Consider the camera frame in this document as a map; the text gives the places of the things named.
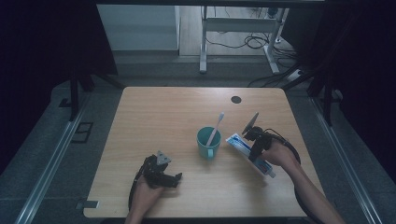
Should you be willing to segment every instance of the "metal frame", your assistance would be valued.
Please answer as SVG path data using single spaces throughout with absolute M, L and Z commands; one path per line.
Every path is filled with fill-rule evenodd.
M 271 33 L 268 46 L 264 46 L 265 56 L 274 74 L 279 73 L 279 69 L 273 57 L 274 44 L 282 25 L 285 8 L 281 8 L 276 15 L 276 19 L 235 19 L 235 18 L 208 18 L 207 6 L 204 7 L 202 17 L 202 43 L 200 52 L 199 71 L 206 73 L 206 33 L 207 32 L 252 32 Z

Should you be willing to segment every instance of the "toothpaste tube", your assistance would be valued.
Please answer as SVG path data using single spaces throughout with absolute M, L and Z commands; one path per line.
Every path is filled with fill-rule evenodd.
M 245 156 L 249 156 L 250 154 L 250 146 L 244 142 L 242 137 L 240 137 L 237 133 L 231 135 L 231 137 L 226 139 L 226 142 L 229 143 L 231 146 L 235 147 L 238 151 L 242 152 Z M 272 178 L 276 176 L 273 171 L 272 166 L 266 162 L 262 161 L 259 158 L 256 159 L 253 164 L 264 174 L 269 175 Z

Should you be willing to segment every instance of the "toothbrush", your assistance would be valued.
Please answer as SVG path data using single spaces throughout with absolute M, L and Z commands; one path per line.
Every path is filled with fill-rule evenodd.
M 221 114 L 219 115 L 218 124 L 216 125 L 216 128 L 213 129 L 212 134 L 210 134 L 209 140 L 207 140 L 207 143 L 206 143 L 206 146 L 207 146 L 207 147 L 209 147 L 210 144 L 212 143 L 213 137 L 215 136 L 216 131 L 218 130 L 219 124 L 220 124 L 220 122 L 221 122 L 221 120 L 222 120 L 223 117 L 224 117 L 224 112 L 221 112 Z

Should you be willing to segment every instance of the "forearm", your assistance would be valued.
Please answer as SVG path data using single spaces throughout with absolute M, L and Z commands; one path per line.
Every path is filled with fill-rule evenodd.
M 284 169 L 289 174 L 306 207 L 318 219 L 324 223 L 345 223 L 329 201 L 311 182 L 297 161 L 284 167 Z
M 143 213 L 131 210 L 125 219 L 125 224 L 140 224 L 143 220 Z

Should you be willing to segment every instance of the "wooden table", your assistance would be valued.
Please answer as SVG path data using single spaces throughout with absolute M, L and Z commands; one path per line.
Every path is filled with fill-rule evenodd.
M 240 104 L 231 101 L 242 99 Z M 222 139 L 213 161 L 198 153 L 196 134 L 214 126 L 220 112 Z M 225 139 L 255 126 L 272 128 L 297 148 L 302 166 L 322 187 L 281 89 L 129 87 L 107 138 L 92 183 L 86 217 L 126 217 L 135 173 L 146 157 L 161 150 L 172 158 L 165 173 L 183 173 L 176 189 L 167 189 L 147 217 L 305 217 L 289 176 L 274 167 L 275 178 L 259 173 Z

